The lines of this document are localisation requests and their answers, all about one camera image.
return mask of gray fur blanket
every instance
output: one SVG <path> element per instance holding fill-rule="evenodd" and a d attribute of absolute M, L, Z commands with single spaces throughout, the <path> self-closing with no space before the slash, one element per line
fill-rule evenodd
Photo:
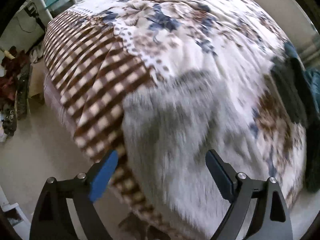
<path fill-rule="evenodd" d="M 127 96 L 123 107 L 129 166 L 156 210 L 190 238 L 210 239 L 229 207 L 205 165 L 209 149 L 237 172 L 269 177 L 225 83 L 211 72 L 192 71 L 157 88 L 140 89 Z M 239 238 L 250 220 L 247 216 Z"/>

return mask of brown and white checkered pattern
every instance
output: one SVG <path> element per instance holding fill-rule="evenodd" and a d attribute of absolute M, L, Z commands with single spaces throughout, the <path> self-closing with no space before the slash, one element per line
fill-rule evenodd
<path fill-rule="evenodd" d="M 93 160 L 116 149 L 119 163 L 109 185 L 142 219 L 171 238 L 187 239 L 163 221 L 127 166 L 121 130 L 124 97 L 151 83 L 140 57 L 128 54 L 113 28 L 66 11 L 51 21 L 43 42 L 44 60 L 61 103 L 76 123 L 74 140 Z"/>

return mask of bed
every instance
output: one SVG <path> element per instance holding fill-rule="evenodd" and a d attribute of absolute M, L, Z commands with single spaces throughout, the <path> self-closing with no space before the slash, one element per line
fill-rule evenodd
<path fill-rule="evenodd" d="M 140 219 L 172 239 L 209 239 L 218 222 L 199 225 L 188 210 L 172 221 L 147 197 L 150 188 L 128 163 L 122 101 L 188 71 L 215 73 L 290 208 L 303 186 L 306 132 L 270 73 L 275 58 L 284 61 L 287 41 L 253 0 L 83 0 L 48 24 L 44 97 L 91 161 L 117 150 L 109 186 Z M 217 221 L 227 208 L 221 205 Z"/>

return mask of metal screw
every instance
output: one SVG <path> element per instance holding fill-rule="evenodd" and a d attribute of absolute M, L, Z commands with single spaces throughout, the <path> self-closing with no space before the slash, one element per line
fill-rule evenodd
<path fill-rule="evenodd" d="M 238 173 L 238 178 L 239 179 L 245 179 L 246 177 L 247 177 L 247 175 L 245 173 L 243 173 L 243 172 L 239 172 Z"/>
<path fill-rule="evenodd" d="M 87 176 L 84 172 L 80 172 L 78 175 L 77 175 L 77 178 L 78 179 L 84 179 L 85 176 Z"/>
<path fill-rule="evenodd" d="M 271 183 L 277 183 L 277 180 L 274 177 L 270 177 L 269 180 L 270 180 Z"/>
<path fill-rule="evenodd" d="M 56 178 L 50 177 L 47 179 L 47 183 L 51 184 L 51 183 L 55 182 L 55 180 L 56 180 Z"/>

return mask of beige floor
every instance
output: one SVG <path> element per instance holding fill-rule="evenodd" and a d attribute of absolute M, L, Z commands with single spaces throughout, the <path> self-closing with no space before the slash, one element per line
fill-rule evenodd
<path fill-rule="evenodd" d="M 14 137 L 0 144 L 0 185 L 9 202 L 18 202 L 31 221 L 48 177 L 71 179 L 87 171 L 90 164 L 46 105 L 31 101 L 30 111 L 26 119 L 18 121 Z M 127 206 L 107 190 L 95 207 L 110 235 L 117 239 L 116 227 L 128 213 Z M 74 206 L 70 210 L 79 239 L 86 239 Z"/>

